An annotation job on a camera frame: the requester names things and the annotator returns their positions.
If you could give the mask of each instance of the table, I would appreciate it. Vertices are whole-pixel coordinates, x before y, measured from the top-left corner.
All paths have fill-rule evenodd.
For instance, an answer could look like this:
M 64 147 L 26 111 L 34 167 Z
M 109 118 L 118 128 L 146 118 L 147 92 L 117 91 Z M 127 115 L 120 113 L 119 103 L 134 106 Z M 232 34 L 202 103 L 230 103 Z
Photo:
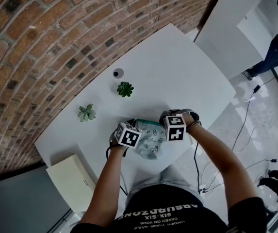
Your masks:
M 121 79 L 113 76 L 116 68 L 124 70 Z M 131 97 L 122 98 L 116 92 L 121 81 L 133 84 Z M 47 166 L 78 154 L 96 182 L 106 162 L 109 136 L 119 122 L 130 118 L 158 122 L 164 110 L 191 108 L 208 128 L 234 95 L 233 87 L 206 54 L 170 24 L 93 80 L 44 130 L 35 146 Z M 79 106 L 90 103 L 97 118 L 81 123 Z M 164 155 L 158 160 L 144 159 L 129 149 L 122 164 L 126 187 L 160 173 L 189 148 L 187 136 L 183 142 L 163 144 Z

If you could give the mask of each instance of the white box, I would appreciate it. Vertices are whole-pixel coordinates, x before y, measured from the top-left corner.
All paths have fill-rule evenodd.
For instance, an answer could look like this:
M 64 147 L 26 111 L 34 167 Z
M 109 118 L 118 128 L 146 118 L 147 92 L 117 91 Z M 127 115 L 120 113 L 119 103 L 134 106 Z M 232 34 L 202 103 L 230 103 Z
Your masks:
M 120 123 L 115 138 L 120 145 L 135 149 L 141 137 L 141 132 L 136 127 Z
M 47 168 L 46 171 L 73 212 L 87 210 L 96 184 L 76 154 Z
M 183 141 L 186 132 L 186 123 L 182 114 L 166 116 L 165 133 L 167 141 Z

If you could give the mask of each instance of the black t-shirt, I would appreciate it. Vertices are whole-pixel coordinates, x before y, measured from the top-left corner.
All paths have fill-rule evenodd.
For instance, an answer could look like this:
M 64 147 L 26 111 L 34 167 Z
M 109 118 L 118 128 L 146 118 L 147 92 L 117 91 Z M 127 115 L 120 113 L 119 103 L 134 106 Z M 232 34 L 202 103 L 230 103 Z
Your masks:
M 124 214 L 107 229 L 78 224 L 71 233 L 101 231 L 140 232 L 266 232 L 265 206 L 260 198 L 250 198 L 229 210 L 227 226 L 217 214 L 203 207 L 188 191 L 170 185 L 149 186 L 137 192 Z

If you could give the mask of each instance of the succulent plant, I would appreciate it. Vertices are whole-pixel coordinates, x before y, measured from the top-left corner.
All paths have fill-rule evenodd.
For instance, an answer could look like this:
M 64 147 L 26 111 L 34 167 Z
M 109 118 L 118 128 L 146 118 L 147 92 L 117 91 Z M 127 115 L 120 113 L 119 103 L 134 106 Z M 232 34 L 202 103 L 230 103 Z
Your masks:
M 86 108 L 80 106 L 80 112 L 78 114 L 79 118 L 81 119 L 81 122 L 88 122 L 88 120 L 92 120 L 96 118 L 96 112 L 92 109 L 93 104 L 87 105 Z
M 121 82 L 117 88 L 118 94 L 122 97 L 128 96 L 130 97 L 132 90 L 134 87 L 129 82 Z

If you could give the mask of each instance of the black and white marker cube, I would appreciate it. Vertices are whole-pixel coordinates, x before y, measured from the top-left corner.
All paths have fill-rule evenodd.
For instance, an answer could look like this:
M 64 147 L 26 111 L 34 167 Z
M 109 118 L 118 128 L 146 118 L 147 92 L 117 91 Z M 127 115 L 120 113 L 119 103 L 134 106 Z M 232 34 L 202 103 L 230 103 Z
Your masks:
M 165 132 L 167 141 L 182 141 L 186 132 L 186 123 L 182 114 L 166 116 Z
M 141 132 L 139 129 L 125 123 L 120 123 L 115 138 L 120 145 L 135 149 L 138 145 Z

